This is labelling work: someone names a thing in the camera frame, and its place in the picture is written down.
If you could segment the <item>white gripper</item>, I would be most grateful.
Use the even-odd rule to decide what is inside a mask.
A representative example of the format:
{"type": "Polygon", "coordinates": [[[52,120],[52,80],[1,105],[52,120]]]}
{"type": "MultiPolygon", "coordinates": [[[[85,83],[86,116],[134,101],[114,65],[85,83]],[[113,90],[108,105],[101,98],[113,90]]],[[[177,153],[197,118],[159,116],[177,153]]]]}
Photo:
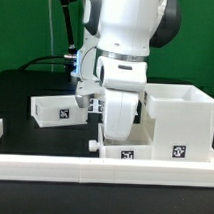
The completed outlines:
{"type": "Polygon", "coordinates": [[[104,94],[104,137],[126,141],[135,119],[139,94],[107,89],[104,94]]]}

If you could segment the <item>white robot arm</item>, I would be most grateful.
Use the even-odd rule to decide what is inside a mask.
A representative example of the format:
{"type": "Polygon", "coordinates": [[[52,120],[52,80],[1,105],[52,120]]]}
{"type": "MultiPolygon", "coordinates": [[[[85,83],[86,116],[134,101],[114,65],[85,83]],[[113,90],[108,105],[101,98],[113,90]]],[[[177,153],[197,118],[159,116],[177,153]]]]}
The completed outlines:
{"type": "Polygon", "coordinates": [[[104,137],[125,141],[147,83],[150,49],[180,29],[178,0],[83,0],[83,23],[96,49],[79,65],[81,80],[104,98],[104,137]]]}

